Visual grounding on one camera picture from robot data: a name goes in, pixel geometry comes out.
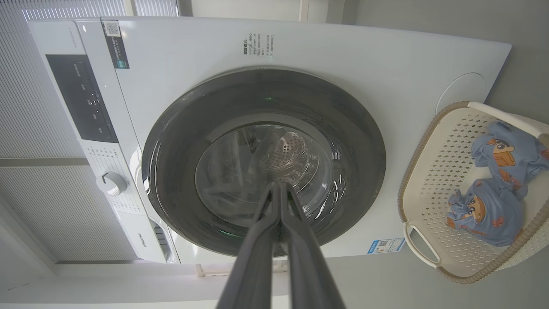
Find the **blue energy label sticker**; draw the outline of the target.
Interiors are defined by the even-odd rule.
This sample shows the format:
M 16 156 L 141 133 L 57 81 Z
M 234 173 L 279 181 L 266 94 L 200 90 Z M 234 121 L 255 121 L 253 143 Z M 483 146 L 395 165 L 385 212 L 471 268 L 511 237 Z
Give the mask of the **blue energy label sticker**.
M 390 252 L 398 252 L 406 243 L 404 237 L 386 240 L 375 240 L 369 247 L 367 254 L 384 254 Z

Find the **printed caution text label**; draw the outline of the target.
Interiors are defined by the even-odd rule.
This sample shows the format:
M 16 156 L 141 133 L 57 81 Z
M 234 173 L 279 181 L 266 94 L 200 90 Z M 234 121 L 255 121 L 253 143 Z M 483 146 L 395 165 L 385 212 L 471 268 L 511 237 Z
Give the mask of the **printed caution text label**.
M 273 57 L 275 34 L 247 33 L 242 39 L 242 54 L 247 57 Z

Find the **black QR code sticker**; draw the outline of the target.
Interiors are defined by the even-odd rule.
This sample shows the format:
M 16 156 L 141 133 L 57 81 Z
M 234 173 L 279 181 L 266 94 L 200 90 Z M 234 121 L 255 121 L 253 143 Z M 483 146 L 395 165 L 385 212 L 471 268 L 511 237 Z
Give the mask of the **black QR code sticker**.
M 118 21 L 102 20 L 101 23 L 113 67 L 115 69 L 129 69 L 129 61 Z

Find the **washing machine round door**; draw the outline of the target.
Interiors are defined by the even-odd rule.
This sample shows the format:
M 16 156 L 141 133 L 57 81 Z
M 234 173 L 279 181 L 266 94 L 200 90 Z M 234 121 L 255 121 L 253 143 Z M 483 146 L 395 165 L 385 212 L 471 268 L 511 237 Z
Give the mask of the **washing machine round door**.
M 328 198 L 305 214 L 321 245 L 343 235 L 372 207 L 386 178 L 386 148 L 364 106 L 308 73 L 243 69 L 216 76 L 180 96 L 148 135 L 142 155 L 145 191 L 177 235 L 216 254 L 237 256 L 255 215 L 243 227 L 212 213 L 198 195 L 196 167 L 216 139 L 256 124 L 302 131 L 331 158 Z

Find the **black washing machine control display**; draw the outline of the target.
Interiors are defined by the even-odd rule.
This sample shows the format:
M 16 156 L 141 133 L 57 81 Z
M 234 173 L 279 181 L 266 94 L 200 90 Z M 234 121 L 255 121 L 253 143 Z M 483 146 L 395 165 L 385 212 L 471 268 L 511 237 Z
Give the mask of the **black washing machine control display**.
M 82 139 L 118 143 L 87 55 L 46 55 Z

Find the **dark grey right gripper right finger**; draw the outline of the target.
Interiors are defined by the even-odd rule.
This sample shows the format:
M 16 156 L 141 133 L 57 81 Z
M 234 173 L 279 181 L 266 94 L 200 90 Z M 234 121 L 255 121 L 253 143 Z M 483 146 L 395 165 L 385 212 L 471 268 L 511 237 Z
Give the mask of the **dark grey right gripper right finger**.
M 290 184 L 281 185 L 281 246 L 290 267 L 291 309 L 346 309 Z

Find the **cream perforated laundry basket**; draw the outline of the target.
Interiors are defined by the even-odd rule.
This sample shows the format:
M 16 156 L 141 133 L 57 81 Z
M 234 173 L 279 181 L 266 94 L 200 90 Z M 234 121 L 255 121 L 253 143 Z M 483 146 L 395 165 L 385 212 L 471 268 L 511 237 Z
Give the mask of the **cream perforated laundry basket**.
M 474 165 L 470 150 L 494 121 L 509 123 L 549 148 L 549 124 L 478 102 L 457 102 L 430 123 L 398 194 L 398 212 L 409 248 L 424 263 L 459 284 L 475 283 L 549 246 L 549 171 L 530 184 L 522 202 L 523 231 L 512 245 L 497 248 L 468 231 L 453 229 L 447 222 L 451 194 L 490 176 L 487 167 Z

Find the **steel washing machine drum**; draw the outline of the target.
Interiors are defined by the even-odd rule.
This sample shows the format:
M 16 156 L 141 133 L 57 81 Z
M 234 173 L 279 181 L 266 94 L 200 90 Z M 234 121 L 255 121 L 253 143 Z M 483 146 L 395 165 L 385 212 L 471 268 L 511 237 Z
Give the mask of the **steel washing machine drum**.
M 248 227 L 269 183 L 289 183 L 310 215 L 328 198 L 332 176 L 331 158 L 312 137 L 290 127 L 256 124 L 216 139 L 198 162 L 195 184 L 212 213 Z

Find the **white front-load washing machine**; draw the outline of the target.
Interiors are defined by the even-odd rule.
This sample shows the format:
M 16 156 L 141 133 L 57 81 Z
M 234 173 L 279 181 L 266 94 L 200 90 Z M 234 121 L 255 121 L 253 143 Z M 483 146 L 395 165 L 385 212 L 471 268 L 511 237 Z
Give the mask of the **white front-load washing machine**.
M 117 20 L 129 69 L 115 69 L 102 20 Z M 386 148 L 386 178 L 372 207 L 353 227 L 321 245 L 326 258 L 367 255 L 375 240 L 403 237 L 397 195 L 441 94 L 460 76 L 478 73 L 487 95 L 512 49 L 509 43 L 434 33 L 335 24 L 194 17 L 118 16 L 29 22 L 57 97 L 82 148 L 111 163 L 138 155 L 129 175 L 143 207 L 122 207 L 124 223 L 143 260 L 162 264 L 230 263 L 177 235 L 151 205 L 142 178 L 142 155 L 159 117 L 180 96 L 222 74 L 280 68 L 317 76 L 345 90 L 375 120 Z M 247 33 L 275 35 L 273 57 L 247 57 Z M 82 139 L 46 55 L 87 55 L 118 143 Z

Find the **white washing machine dial knob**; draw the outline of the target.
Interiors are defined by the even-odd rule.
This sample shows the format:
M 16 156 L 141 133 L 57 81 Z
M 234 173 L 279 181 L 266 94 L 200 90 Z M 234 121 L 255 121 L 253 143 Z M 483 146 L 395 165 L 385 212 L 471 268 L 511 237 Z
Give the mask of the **white washing machine dial knob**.
M 118 173 L 105 171 L 96 178 L 96 185 L 100 191 L 109 196 L 118 196 L 127 188 L 126 180 Z

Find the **blue cartoon garment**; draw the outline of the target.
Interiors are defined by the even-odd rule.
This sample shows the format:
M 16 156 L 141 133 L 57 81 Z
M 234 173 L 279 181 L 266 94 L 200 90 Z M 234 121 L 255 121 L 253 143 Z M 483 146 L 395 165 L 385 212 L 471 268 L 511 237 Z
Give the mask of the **blue cartoon garment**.
M 549 149 L 533 135 L 503 121 L 487 129 L 472 144 L 475 166 L 488 167 L 494 180 L 522 200 L 529 182 L 549 170 Z
M 456 189 L 448 205 L 449 227 L 468 231 L 497 248 L 512 245 L 523 227 L 521 202 L 492 178 L 475 180 L 465 194 Z

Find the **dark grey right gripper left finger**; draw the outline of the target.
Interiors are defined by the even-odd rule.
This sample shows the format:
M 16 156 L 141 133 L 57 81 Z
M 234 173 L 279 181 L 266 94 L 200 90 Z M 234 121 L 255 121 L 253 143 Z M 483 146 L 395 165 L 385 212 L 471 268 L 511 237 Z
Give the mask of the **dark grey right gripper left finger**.
M 267 185 L 217 309 L 271 309 L 273 254 L 280 244 L 281 185 Z

